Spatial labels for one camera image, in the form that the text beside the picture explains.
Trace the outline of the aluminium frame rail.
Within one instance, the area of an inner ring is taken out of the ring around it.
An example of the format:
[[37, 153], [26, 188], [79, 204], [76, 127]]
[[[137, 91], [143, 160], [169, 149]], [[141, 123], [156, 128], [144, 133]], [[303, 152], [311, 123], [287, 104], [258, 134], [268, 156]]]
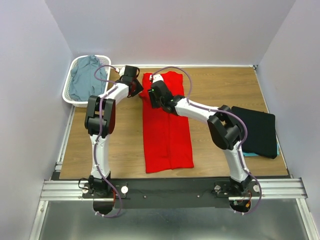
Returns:
[[42, 187], [32, 240], [310, 240], [301, 179], [261, 178], [251, 213], [230, 207], [130, 208], [105, 218], [75, 180]]

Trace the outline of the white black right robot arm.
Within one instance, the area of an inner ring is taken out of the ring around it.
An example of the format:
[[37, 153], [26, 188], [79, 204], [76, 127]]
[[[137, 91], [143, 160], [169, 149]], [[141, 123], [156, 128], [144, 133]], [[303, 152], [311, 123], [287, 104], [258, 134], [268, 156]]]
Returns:
[[247, 139], [248, 130], [227, 105], [212, 107], [182, 95], [173, 95], [162, 80], [153, 82], [148, 94], [153, 108], [162, 108], [166, 113], [207, 124], [213, 143], [225, 155], [230, 174], [230, 191], [236, 196], [247, 192], [252, 177], [245, 163], [242, 144]]

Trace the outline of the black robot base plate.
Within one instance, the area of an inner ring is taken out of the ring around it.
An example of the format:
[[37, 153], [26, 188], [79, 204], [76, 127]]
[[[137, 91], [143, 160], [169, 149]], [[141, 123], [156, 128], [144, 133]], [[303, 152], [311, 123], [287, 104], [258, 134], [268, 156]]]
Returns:
[[101, 209], [156, 208], [229, 208], [247, 211], [249, 202], [261, 196], [255, 180], [236, 183], [228, 177], [195, 178], [130, 178], [111, 179], [109, 186], [102, 179], [78, 183], [84, 199], [93, 199]]

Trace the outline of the red t shirt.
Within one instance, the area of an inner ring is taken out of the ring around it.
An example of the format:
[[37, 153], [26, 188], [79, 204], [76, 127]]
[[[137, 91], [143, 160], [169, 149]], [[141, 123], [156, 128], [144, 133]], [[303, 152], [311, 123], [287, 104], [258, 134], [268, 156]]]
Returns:
[[142, 77], [142, 132], [145, 171], [148, 174], [165, 170], [194, 167], [189, 120], [152, 108], [148, 90], [150, 73]]

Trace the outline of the folded teal t shirt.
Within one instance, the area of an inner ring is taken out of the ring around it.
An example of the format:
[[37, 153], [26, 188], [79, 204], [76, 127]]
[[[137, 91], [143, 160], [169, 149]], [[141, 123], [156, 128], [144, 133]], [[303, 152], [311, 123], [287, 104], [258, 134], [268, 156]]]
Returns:
[[266, 157], [269, 159], [275, 159], [280, 155], [279, 144], [257, 144], [257, 143], [245, 143], [242, 146], [243, 154], [245, 157]]

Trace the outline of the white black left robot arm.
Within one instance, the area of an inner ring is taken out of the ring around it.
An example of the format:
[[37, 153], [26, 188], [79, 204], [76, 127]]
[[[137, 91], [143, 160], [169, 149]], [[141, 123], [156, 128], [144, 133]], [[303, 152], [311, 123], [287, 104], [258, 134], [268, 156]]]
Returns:
[[88, 190], [99, 197], [107, 197], [114, 187], [111, 186], [109, 165], [110, 136], [116, 124], [116, 106], [125, 98], [131, 98], [142, 92], [138, 81], [140, 69], [125, 65], [115, 70], [119, 79], [112, 83], [106, 92], [88, 99], [84, 127], [92, 146], [92, 168], [88, 177]]

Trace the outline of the folded black t shirt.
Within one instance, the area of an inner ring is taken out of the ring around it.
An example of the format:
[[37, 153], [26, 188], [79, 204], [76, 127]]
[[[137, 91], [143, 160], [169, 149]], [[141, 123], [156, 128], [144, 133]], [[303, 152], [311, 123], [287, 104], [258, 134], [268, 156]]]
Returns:
[[231, 110], [247, 127], [244, 144], [277, 144], [275, 115], [237, 106], [233, 106]]

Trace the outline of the grey-blue t shirt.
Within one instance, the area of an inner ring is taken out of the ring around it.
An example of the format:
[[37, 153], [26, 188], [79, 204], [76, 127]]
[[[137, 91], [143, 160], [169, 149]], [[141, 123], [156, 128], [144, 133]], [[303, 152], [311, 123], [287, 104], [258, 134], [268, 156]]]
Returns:
[[98, 96], [105, 91], [106, 82], [94, 77], [101, 66], [95, 55], [79, 58], [70, 72], [69, 96], [76, 102], [87, 102], [90, 96]]

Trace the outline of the white table edge strip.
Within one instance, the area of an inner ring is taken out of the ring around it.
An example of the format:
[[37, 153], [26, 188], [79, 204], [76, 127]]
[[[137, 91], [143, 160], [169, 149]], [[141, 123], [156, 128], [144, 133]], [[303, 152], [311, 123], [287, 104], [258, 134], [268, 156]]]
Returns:
[[256, 68], [258, 65], [254, 64], [135, 64], [124, 63], [115, 64], [116, 68], [121, 68], [125, 65], [135, 66], [142, 69], [161, 69], [164, 67], [178, 67], [178, 68]]

